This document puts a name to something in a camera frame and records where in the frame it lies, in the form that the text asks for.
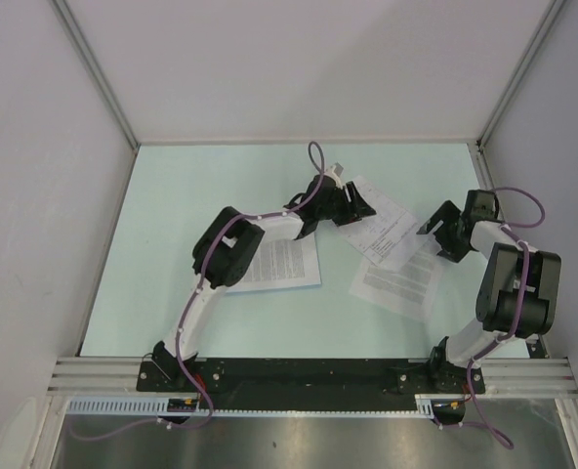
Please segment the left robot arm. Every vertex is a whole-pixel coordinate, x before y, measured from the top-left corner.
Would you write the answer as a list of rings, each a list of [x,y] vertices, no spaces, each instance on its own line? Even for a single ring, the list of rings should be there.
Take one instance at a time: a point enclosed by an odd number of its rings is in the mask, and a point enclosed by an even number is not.
[[[355,183],[330,171],[312,179],[276,212],[249,215],[232,206],[221,210],[192,250],[194,285],[178,321],[151,352],[159,380],[179,391],[194,379],[189,364],[198,339],[227,290],[245,276],[262,242],[294,241],[312,235],[322,221],[337,227],[377,214]]]

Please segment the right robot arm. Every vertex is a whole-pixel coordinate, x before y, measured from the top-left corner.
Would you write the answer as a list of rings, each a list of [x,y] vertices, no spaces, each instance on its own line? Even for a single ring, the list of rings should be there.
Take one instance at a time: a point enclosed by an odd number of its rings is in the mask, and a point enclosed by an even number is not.
[[[551,329],[561,259],[521,239],[500,216],[495,191],[471,190],[460,209],[444,201],[418,229],[432,235],[437,255],[459,263],[478,252],[487,260],[475,300],[475,318],[434,346],[426,363],[429,384],[440,393],[477,390],[475,371],[503,346]]]

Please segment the table form paper sheet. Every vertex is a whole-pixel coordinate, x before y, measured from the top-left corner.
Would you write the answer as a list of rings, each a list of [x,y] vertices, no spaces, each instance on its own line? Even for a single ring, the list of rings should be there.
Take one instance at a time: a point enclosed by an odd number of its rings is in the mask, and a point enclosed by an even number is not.
[[[376,214],[338,228],[339,234],[375,266],[397,272],[428,241],[417,234],[420,223],[362,176],[352,180]]]

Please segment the blue clipboard folder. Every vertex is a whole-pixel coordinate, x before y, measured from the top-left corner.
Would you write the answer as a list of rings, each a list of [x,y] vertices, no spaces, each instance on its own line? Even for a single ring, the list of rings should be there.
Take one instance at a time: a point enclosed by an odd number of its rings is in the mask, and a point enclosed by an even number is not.
[[[240,282],[227,290],[228,294],[257,293],[276,290],[302,289],[319,287],[320,281],[264,281]]]

